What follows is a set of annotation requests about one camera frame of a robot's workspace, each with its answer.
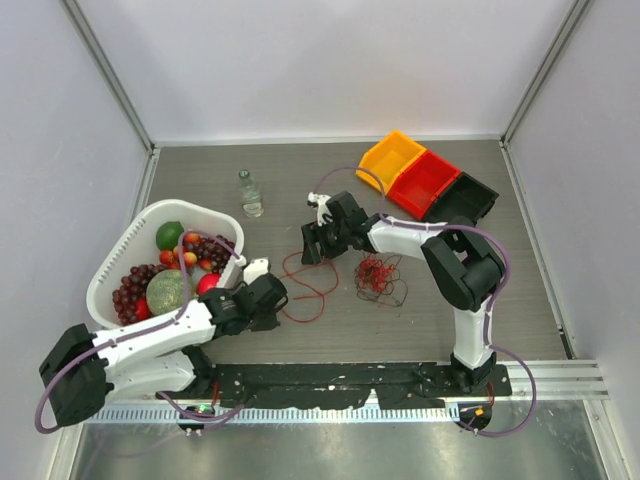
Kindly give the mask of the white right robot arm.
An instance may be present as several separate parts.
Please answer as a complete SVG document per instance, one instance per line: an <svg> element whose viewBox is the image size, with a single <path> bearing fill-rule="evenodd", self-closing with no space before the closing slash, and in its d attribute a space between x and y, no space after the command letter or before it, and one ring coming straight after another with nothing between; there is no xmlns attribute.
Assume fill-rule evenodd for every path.
<svg viewBox="0 0 640 480"><path fill-rule="evenodd" d="M453 386L465 395L483 388L497 358L490 346L492 301L507 274L488 239L463 217L452 223L419 223L369 216L347 191L333 196L311 192L307 205L316 219L301 227L304 265L333 260L350 248L426 263L454 312Z"/></svg>

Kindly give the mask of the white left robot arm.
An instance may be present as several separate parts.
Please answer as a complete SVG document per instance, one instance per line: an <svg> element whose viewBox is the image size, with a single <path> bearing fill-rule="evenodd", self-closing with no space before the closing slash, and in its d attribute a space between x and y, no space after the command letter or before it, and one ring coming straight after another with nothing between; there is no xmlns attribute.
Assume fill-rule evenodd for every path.
<svg viewBox="0 0 640 480"><path fill-rule="evenodd" d="M117 391L116 376L127 367L246 329L275 328L287 302L284 284L266 273L234 291L210 288L180 309L138 324L94 333L84 324L68 328L39 367L45 391L36 429L53 433L89 419Z"/></svg>

